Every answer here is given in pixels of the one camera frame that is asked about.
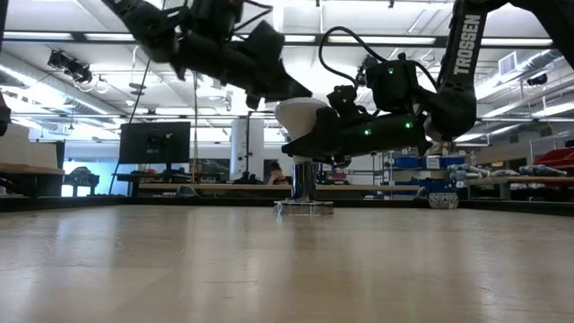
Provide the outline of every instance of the metal stand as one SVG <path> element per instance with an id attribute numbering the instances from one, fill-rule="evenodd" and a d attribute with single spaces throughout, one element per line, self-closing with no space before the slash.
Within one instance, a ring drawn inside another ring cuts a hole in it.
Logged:
<path id="1" fill-rule="evenodd" d="M 333 202 L 315 201 L 317 190 L 317 164 L 313 161 L 295 162 L 291 167 L 293 185 L 291 199 L 276 201 L 274 214 L 283 215 L 331 215 Z"/>

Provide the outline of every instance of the table surface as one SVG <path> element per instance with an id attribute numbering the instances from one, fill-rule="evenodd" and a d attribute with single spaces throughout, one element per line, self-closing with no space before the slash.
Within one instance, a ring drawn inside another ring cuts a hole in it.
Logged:
<path id="1" fill-rule="evenodd" d="M 3 323 L 574 322 L 574 221 L 114 206 L 0 217 Z"/>
<path id="2" fill-rule="evenodd" d="M 486 178 L 486 179 L 468 179 L 466 185 L 492 185 L 492 184 L 574 184 L 572 177 L 536 177 L 536 176 L 516 176 L 516 177 L 500 177 L 500 178 Z"/>
<path id="3" fill-rule="evenodd" d="M 141 183 L 140 189 L 178 189 L 189 186 L 204 190 L 291 190 L 291 185 L 249 185 L 249 184 L 178 184 L 178 183 Z M 321 191 L 417 191 L 419 186 L 396 185 L 317 185 Z"/>
<path id="4" fill-rule="evenodd" d="M 0 171 L 11 174 L 52 174 L 65 175 L 64 170 L 50 169 L 46 167 L 34 167 L 24 164 L 8 164 L 0 162 Z"/>

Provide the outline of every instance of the person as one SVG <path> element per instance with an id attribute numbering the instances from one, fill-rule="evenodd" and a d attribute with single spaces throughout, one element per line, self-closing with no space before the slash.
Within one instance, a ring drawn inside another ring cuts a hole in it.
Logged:
<path id="1" fill-rule="evenodd" d="M 283 175 L 283 170 L 279 166 L 279 162 L 273 161 L 271 163 L 271 177 L 269 178 L 268 185 L 287 185 L 287 179 Z"/>

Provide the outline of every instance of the monitor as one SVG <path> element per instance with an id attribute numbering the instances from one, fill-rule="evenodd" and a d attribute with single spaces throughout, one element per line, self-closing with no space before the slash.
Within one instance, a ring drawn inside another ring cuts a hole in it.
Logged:
<path id="1" fill-rule="evenodd" d="M 124 124 L 119 163 L 189 162 L 190 122 Z"/>

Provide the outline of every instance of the computer screen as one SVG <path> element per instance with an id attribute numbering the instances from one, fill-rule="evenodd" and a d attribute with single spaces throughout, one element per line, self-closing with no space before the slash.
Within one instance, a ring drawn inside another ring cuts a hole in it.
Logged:
<path id="1" fill-rule="evenodd" d="M 190 122 L 124 124 L 119 163 L 189 162 Z"/>

